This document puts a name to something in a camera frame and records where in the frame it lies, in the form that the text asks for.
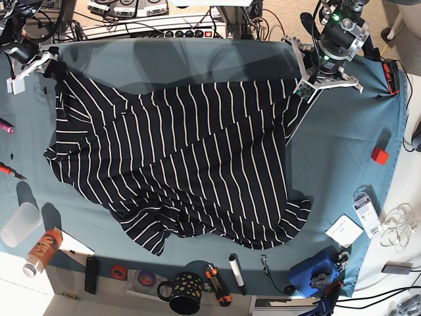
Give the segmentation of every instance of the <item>remote control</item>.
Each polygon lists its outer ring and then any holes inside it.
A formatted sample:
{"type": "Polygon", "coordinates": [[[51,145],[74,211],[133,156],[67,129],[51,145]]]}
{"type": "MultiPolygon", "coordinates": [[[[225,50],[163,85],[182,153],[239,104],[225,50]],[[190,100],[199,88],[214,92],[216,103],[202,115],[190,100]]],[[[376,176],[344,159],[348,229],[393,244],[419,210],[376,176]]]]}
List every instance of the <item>remote control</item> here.
{"type": "Polygon", "coordinates": [[[91,294],[97,293],[99,261],[97,258],[86,258],[85,291],[91,294]]]}

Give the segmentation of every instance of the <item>red cube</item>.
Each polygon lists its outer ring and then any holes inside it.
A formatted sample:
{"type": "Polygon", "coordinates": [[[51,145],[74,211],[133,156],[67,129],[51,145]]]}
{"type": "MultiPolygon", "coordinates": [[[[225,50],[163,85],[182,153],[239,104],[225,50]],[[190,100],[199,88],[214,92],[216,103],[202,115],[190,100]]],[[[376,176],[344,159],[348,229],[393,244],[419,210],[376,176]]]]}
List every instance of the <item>red cube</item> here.
{"type": "Polygon", "coordinates": [[[371,158],[381,164],[381,165],[385,165],[387,158],[389,158],[389,154],[386,153],[384,150],[380,149],[379,147],[375,147],[372,154],[371,154],[371,158]]]}

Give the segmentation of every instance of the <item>tape roll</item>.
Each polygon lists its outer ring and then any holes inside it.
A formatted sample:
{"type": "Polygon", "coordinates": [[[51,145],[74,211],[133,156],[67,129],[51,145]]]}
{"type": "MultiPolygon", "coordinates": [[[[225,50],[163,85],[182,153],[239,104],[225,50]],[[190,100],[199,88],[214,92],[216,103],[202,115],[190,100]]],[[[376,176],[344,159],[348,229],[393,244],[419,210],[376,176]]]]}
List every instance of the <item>tape roll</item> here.
{"type": "Polygon", "coordinates": [[[154,286],[157,278],[156,278],[155,274],[153,274],[151,271],[142,270],[142,271],[140,271],[139,275],[137,276],[137,280],[143,286],[152,287],[152,286],[154,286]]]}
{"type": "Polygon", "coordinates": [[[111,277],[116,280],[124,281],[127,277],[127,269],[121,265],[113,265],[111,268],[111,277]]]}

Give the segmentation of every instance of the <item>mug handle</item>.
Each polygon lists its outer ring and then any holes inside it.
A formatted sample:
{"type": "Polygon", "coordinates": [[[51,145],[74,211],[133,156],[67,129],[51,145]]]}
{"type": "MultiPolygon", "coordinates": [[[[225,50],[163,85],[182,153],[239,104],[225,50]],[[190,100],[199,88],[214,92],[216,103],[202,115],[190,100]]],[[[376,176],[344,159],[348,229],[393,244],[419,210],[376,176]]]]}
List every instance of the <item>mug handle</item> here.
{"type": "Polygon", "coordinates": [[[172,286],[172,282],[170,282],[170,281],[164,281],[164,282],[161,282],[161,283],[158,285],[158,288],[157,288],[157,294],[158,294],[158,297],[159,297],[162,301],[169,302],[169,301],[171,300],[171,296],[163,296],[163,295],[161,294],[161,287],[162,287],[162,286],[172,286]]]}

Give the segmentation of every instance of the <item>pen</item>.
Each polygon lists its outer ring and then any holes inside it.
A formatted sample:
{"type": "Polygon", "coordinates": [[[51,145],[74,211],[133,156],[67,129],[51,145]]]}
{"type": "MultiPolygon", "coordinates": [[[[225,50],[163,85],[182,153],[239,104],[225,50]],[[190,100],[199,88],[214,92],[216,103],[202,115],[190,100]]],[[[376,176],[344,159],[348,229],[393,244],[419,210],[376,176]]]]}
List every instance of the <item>pen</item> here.
{"type": "Polygon", "coordinates": [[[228,260],[230,260],[230,266],[231,266],[232,272],[233,272],[233,274],[235,276],[235,280],[237,281],[238,287],[241,290],[241,294],[247,295],[247,291],[245,289],[243,277],[241,276],[241,272],[240,272],[239,267],[238,267],[237,259],[232,254],[228,258],[228,260]]]}

